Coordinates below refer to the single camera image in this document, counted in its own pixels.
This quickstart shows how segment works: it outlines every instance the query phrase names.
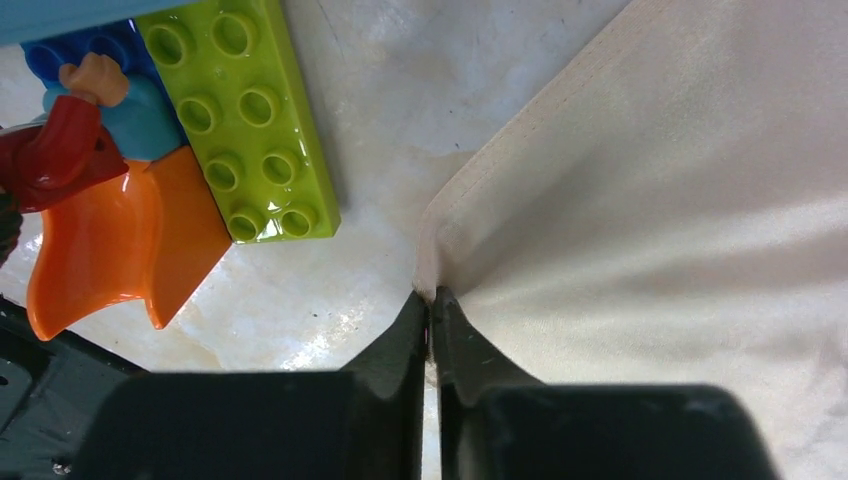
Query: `red toy piece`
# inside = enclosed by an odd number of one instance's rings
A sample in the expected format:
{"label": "red toy piece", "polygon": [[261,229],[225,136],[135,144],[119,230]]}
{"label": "red toy piece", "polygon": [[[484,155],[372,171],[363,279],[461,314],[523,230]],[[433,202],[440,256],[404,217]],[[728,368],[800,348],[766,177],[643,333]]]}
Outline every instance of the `red toy piece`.
{"label": "red toy piece", "polygon": [[38,212],[128,170],[93,103],[60,96],[43,126],[0,130],[0,185]]}

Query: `lime green brick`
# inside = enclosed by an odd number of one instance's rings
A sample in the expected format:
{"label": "lime green brick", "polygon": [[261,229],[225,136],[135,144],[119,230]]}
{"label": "lime green brick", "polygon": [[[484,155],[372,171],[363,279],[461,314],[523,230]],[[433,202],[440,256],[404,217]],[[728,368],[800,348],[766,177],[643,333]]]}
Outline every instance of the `lime green brick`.
{"label": "lime green brick", "polygon": [[339,207],[279,1],[136,22],[233,240],[333,236]]}

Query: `white floor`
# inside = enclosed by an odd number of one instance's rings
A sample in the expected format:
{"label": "white floor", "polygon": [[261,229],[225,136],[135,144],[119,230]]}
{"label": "white floor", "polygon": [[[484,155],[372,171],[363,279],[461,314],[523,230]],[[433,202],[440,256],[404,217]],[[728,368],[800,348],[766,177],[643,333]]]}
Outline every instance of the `white floor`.
{"label": "white floor", "polygon": [[[411,290],[418,219],[453,173],[628,0],[286,2],[342,225],[335,238],[233,247],[174,321],[137,302],[72,330],[151,370],[332,369]],[[17,46],[0,48],[0,125],[41,113]],[[27,217],[0,291],[24,303],[41,245]],[[435,390],[424,477],[438,477]]]}

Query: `beige cloth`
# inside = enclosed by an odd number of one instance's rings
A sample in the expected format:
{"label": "beige cloth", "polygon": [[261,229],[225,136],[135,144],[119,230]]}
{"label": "beige cloth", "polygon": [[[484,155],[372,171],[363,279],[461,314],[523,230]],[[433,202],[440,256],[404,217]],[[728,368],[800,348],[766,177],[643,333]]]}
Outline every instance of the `beige cloth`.
{"label": "beige cloth", "polygon": [[416,289],[550,382],[708,382],[848,478],[848,1],[635,0],[444,187]]}

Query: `toy figure hand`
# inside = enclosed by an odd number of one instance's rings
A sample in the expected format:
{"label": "toy figure hand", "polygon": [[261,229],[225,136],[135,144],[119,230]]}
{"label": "toy figure hand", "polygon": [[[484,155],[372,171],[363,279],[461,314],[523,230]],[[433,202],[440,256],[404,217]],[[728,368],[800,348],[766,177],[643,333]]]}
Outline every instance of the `toy figure hand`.
{"label": "toy figure hand", "polygon": [[79,67],[70,63],[62,65],[59,82],[71,95],[106,107],[121,103],[130,89],[130,81],[121,67],[108,56],[93,52],[83,57]]}

